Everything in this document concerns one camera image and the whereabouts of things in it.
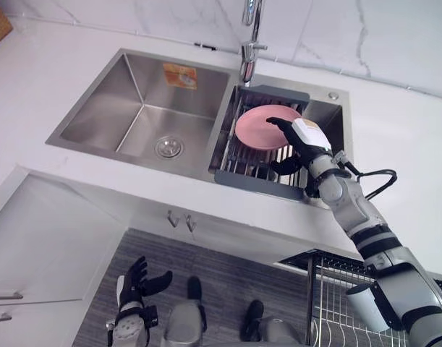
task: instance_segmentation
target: gray floor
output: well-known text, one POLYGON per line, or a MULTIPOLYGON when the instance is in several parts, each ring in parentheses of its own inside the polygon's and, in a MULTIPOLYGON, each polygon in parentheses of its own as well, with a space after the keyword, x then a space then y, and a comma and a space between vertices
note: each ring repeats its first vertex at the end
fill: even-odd
POLYGON ((73 346, 106 346, 105 321, 114 318, 117 311, 116 279, 142 255, 147 257, 149 277, 162 275, 166 270, 174 273, 168 289, 145 301, 145 304, 158 307, 160 319, 159 326, 150 331, 150 346, 159 346, 170 308, 185 298, 185 284, 191 275, 197 275, 203 285, 203 303, 208 318, 208 330, 203 336, 205 345, 238 341, 242 316, 253 299, 264 302, 265 315, 274 315, 291 322, 303 338, 306 277, 142 231, 129 230, 106 271, 73 346))

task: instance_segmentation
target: faucet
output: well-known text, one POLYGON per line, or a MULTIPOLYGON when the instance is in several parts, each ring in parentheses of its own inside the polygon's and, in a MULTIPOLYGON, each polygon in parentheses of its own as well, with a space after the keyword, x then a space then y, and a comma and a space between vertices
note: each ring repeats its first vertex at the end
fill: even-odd
POLYGON ((246 26, 253 23, 251 40, 242 43, 242 65, 240 67, 240 82, 246 87, 250 85, 252 76, 255 73, 256 60, 258 60, 258 50, 267 49, 267 46, 258 42, 259 24, 261 20, 261 9, 264 0, 245 0, 242 22, 246 26))

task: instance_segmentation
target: drain hole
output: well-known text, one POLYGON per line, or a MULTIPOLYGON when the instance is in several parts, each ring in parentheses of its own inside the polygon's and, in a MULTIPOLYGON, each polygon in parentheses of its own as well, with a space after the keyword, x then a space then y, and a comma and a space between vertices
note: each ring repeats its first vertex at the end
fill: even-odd
POLYGON ((156 141, 156 154, 162 158, 174 158, 182 153, 184 144, 181 140, 172 137, 164 136, 156 141))

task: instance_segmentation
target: pink plate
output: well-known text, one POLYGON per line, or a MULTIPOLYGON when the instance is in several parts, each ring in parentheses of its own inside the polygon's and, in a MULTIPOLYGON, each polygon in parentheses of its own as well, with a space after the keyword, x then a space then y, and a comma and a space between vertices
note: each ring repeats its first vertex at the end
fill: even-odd
POLYGON ((235 126, 238 140, 256 150, 276 150, 286 146, 284 133, 273 124, 266 122, 269 117, 294 121, 301 115, 293 108, 283 105, 264 105, 250 109, 241 115, 235 126))

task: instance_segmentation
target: cabinet handle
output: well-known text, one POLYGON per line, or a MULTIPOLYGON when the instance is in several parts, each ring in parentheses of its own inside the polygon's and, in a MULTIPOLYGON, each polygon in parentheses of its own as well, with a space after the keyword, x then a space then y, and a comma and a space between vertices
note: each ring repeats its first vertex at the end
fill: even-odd
POLYGON ((23 299, 23 295, 15 291, 13 295, 0 296, 0 300, 20 300, 23 299))
POLYGON ((7 313, 3 313, 0 316, 0 322, 5 322, 6 320, 11 320, 11 319, 12 319, 12 316, 7 313))
POLYGON ((169 220, 169 222, 170 222, 170 224, 172 225, 173 228, 177 227, 177 224, 179 224, 180 218, 173 218, 171 210, 168 211, 167 218, 168 218, 168 220, 169 220))
POLYGON ((197 226, 197 224, 196 224, 196 222, 194 222, 194 221, 192 220, 192 216, 191 216, 191 215, 188 215, 188 216, 185 218, 185 224, 187 224, 187 227, 188 227, 190 233, 193 234, 193 231, 195 230, 195 227, 197 226))

